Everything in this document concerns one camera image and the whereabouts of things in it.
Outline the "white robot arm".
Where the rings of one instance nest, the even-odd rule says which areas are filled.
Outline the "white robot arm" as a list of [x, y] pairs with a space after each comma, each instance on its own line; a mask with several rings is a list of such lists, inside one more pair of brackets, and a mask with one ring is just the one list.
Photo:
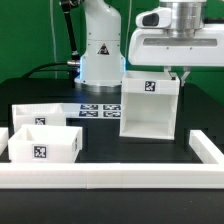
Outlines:
[[[120, 52], [121, 16], [104, 0], [60, 0], [72, 59], [80, 75], [75, 83], [95, 91], [121, 85], [126, 62], [136, 66], [224, 67], [224, 24], [204, 22], [207, 0], [159, 0], [159, 6], [136, 16], [128, 55]], [[82, 6], [86, 51], [79, 54], [70, 11]]]

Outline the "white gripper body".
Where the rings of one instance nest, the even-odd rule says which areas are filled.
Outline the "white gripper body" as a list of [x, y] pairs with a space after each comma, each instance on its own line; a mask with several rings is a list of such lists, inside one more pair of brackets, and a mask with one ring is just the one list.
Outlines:
[[207, 0], [159, 0], [136, 16], [128, 60], [141, 66], [224, 66], [224, 24], [205, 24]]

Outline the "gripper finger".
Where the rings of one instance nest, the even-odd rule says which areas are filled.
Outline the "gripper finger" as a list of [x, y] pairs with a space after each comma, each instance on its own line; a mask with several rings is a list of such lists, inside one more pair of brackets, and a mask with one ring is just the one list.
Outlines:
[[171, 67], [170, 66], [164, 66], [164, 73], [167, 75], [167, 76], [170, 76], [171, 77]]
[[184, 86], [185, 80], [189, 76], [190, 73], [191, 73], [191, 67], [189, 67], [189, 66], [183, 67], [183, 75], [180, 78], [182, 87]]

